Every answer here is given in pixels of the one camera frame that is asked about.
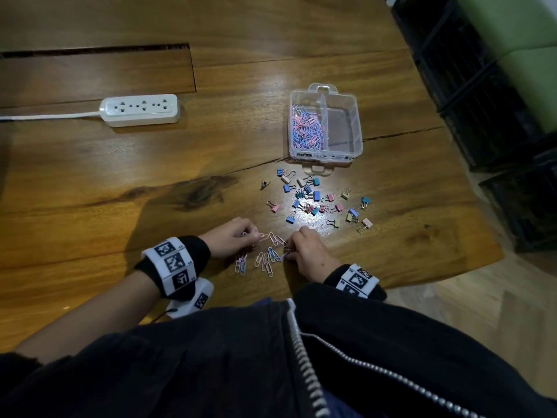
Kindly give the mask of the scattered pastel paper clips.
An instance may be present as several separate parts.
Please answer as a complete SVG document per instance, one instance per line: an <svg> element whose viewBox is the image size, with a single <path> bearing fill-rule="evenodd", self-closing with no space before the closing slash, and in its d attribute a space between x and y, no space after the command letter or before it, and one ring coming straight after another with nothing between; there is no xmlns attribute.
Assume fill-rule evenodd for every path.
<svg viewBox="0 0 557 418"><path fill-rule="evenodd" d="M268 277L274 276L273 264L282 262L291 250L287 247L287 242L281 236L274 232L268 232L262 238L262 242L269 242L270 245L264 247L255 253L255 246L250 246L242 249L234 256L234 272L239 275L245 275L248 270L248 259L253 256L253 267L260 269L266 273Z"/></svg>

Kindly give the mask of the black zip jacket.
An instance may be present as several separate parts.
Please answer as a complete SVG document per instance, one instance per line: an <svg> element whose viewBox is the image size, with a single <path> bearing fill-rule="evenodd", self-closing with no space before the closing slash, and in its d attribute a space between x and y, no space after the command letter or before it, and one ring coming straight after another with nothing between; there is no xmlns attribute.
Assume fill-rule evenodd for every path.
<svg viewBox="0 0 557 418"><path fill-rule="evenodd" d="M310 284L103 336L48 365L0 354L0 418L557 418L557 400L466 334Z"/></svg>

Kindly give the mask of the blue garment under jacket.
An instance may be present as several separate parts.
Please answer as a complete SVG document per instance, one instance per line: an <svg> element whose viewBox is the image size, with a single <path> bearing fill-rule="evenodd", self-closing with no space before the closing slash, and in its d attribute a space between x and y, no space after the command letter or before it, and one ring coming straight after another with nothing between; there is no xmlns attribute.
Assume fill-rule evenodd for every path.
<svg viewBox="0 0 557 418"><path fill-rule="evenodd" d="M330 411L329 418L364 418L344 401L334 396L330 391L323 389L323 393Z"/></svg>

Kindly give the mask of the black wristband with marker tags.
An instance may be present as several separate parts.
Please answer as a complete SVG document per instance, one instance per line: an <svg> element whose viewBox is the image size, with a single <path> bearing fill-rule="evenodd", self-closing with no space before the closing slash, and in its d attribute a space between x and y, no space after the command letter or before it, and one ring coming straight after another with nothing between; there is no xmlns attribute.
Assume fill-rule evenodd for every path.
<svg viewBox="0 0 557 418"><path fill-rule="evenodd" d="M211 252L197 236L171 237L142 252L134 270L146 274L162 298L187 302L194 298L196 280Z"/></svg>
<svg viewBox="0 0 557 418"><path fill-rule="evenodd" d="M388 298L380 280L357 264L339 266L324 280L324 284L377 302L385 302Z"/></svg>

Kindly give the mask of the white power strip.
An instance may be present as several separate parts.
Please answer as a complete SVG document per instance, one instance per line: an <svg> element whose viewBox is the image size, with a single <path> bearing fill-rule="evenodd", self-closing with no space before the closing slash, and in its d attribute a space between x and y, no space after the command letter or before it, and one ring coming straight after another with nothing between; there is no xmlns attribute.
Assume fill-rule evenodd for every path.
<svg viewBox="0 0 557 418"><path fill-rule="evenodd" d="M100 117L110 127L174 124L180 120L180 106L174 94L105 98Z"/></svg>

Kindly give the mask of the scattered coloured binder clips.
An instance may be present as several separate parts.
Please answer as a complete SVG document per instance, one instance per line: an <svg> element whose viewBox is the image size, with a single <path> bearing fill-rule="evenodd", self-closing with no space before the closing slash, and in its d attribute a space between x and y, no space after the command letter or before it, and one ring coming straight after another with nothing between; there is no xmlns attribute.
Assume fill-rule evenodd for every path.
<svg viewBox="0 0 557 418"><path fill-rule="evenodd" d="M298 174L285 167L277 167L275 176L282 198L277 196L265 205L275 216L282 213L286 224L318 224L335 230L347 224L355 226L358 233L373 227L371 219L365 216L371 203L369 197L362 197L358 206L350 206L346 203L352 194L350 188L340 193L325 190L319 176Z"/></svg>

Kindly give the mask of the person's right hand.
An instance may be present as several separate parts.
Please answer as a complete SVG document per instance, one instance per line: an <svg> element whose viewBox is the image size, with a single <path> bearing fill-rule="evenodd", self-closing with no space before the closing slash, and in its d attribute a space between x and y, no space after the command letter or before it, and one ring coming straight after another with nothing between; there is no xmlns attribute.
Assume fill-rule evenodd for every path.
<svg viewBox="0 0 557 418"><path fill-rule="evenodd" d="M308 262L297 262L297 269L303 277L309 282L324 283L324 280L342 263L333 257L324 243L322 242L318 232L315 231L315 250L311 254Z"/></svg>

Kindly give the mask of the small black plastic crate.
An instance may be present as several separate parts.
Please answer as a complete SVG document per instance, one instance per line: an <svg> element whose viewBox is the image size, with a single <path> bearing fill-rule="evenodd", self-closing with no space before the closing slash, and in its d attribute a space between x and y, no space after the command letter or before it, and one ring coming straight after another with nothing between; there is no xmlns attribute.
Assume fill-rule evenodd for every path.
<svg viewBox="0 0 557 418"><path fill-rule="evenodd" d="M557 250L557 147L479 186L502 211L516 252Z"/></svg>

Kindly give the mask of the person's left forearm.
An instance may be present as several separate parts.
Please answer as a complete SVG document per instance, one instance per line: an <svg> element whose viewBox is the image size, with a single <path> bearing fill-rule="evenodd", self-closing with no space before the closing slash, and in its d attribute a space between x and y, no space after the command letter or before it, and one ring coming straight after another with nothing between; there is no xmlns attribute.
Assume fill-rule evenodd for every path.
<svg viewBox="0 0 557 418"><path fill-rule="evenodd" d="M160 298L150 277L135 271L29 336L14 352L42 364L73 356L102 336L138 326Z"/></svg>

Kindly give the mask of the person's left hand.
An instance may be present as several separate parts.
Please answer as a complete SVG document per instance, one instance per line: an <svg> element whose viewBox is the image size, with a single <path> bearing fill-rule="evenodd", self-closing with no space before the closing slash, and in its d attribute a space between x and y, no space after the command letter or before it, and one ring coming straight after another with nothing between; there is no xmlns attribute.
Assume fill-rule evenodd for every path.
<svg viewBox="0 0 557 418"><path fill-rule="evenodd" d="M208 247L211 258L226 259L240 252L237 250L237 218L199 236Z"/></svg>

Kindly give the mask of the green cushion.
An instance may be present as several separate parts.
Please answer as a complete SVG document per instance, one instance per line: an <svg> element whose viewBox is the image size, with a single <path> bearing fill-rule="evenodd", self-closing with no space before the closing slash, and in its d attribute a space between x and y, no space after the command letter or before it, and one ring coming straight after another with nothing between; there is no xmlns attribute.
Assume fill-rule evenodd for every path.
<svg viewBox="0 0 557 418"><path fill-rule="evenodd" d="M543 132L557 132L557 0L457 4Z"/></svg>

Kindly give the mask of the pile of boxed paper clips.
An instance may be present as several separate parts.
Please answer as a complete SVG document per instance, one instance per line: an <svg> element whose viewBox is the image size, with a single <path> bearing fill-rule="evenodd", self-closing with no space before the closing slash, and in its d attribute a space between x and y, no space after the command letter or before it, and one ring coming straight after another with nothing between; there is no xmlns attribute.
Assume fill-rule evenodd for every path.
<svg viewBox="0 0 557 418"><path fill-rule="evenodd" d="M325 128L319 110L295 104L291 112L292 146L297 150L322 150Z"/></svg>

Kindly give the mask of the clear plastic organiser box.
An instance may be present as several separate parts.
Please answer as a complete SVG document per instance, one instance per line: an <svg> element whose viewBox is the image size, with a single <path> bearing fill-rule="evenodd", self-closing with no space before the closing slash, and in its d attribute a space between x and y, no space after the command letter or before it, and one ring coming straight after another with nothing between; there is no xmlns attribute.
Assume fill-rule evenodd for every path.
<svg viewBox="0 0 557 418"><path fill-rule="evenodd" d="M318 109L323 117L324 148L297 150L292 146L292 107L298 104ZM340 92L332 83L311 83L306 89L289 94L287 123L288 154L295 163L318 174L330 174L332 169L349 167L363 152L363 133L355 95Z"/></svg>

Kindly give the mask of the large black plastic crate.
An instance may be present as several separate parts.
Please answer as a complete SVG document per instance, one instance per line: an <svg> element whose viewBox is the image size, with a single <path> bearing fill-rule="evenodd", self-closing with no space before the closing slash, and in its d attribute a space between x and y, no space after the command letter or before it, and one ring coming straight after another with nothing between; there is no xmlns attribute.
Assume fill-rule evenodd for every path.
<svg viewBox="0 0 557 418"><path fill-rule="evenodd" d="M470 171L528 163L557 147L544 133L457 0L386 0Z"/></svg>

